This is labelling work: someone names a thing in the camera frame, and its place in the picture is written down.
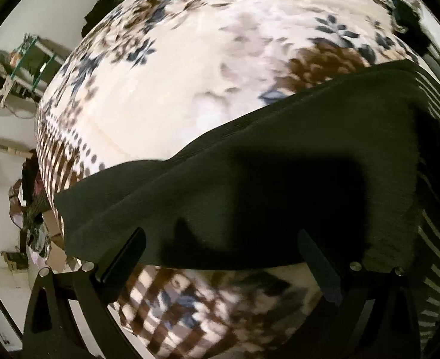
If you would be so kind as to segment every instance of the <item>wall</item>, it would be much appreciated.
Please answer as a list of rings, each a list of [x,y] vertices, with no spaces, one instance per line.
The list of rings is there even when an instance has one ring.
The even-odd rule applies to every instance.
[[[81,41],[84,16],[96,1],[22,0],[0,27],[0,49],[13,50],[22,42],[23,34],[31,32],[72,50]],[[33,148],[34,121],[21,120],[8,111],[0,112],[0,141]],[[22,163],[22,158],[0,153],[0,251],[18,244],[19,230],[8,215],[8,189],[22,176]],[[29,296],[27,274],[8,272],[0,255],[0,298],[21,330]]]

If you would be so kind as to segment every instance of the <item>floral pattern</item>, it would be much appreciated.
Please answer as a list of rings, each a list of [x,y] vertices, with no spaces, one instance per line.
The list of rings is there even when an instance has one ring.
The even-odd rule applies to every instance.
[[[171,157],[222,123],[339,74],[422,63],[394,35],[388,0],[364,0],[369,16],[334,1],[125,0],[41,101],[39,162],[54,209],[56,192],[89,175]],[[260,359],[301,327],[320,296],[304,264],[233,272],[138,265],[116,306],[157,358],[231,349]]]

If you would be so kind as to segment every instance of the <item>folded garment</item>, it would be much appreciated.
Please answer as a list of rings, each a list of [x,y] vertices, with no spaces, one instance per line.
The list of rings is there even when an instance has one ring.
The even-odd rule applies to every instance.
[[[66,252],[98,261],[140,227],[146,264],[263,268],[302,261],[297,233],[308,228],[370,270],[408,267],[420,151],[440,140],[421,71],[400,61],[341,76],[211,130],[169,160],[79,182],[55,198]]]

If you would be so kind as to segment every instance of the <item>metal screw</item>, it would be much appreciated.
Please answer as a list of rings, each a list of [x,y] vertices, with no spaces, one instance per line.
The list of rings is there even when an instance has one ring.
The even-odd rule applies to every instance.
[[[361,271],[362,268],[363,267],[361,266],[361,263],[359,263],[359,262],[351,262],[350,263],[350,270],[358,272],[358,271]]]
[[[395,268],[395,274],[396,274],[398,277],[402,277],[402,276],[404,275],[404,270],[403,270],[401,267],[396,267],[396,268]]]
[[[82,270],[88,273],[89,271],[92,271],[95,268],[95,264],[93,262],[87,262],[84,263],[82,266]]]
[[[50,274],[50,269],[48,267],[44,267],[39,271],[39,275],[41,277],[46,277],[49,274]]]

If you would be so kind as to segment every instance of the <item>black cloth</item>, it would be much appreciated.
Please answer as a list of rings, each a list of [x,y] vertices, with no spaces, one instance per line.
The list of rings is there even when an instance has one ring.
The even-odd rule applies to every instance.
[[[370,270],[407,267],[418,129],[431,120],[415,69],[401,61],[338,77],[215,128],[169,160],[88,177],[55,198],[67,254],[96,262],[141,227],[146,264],[279,266],[302,261],[297,233],[308,228],[349,260],[368,254]]]

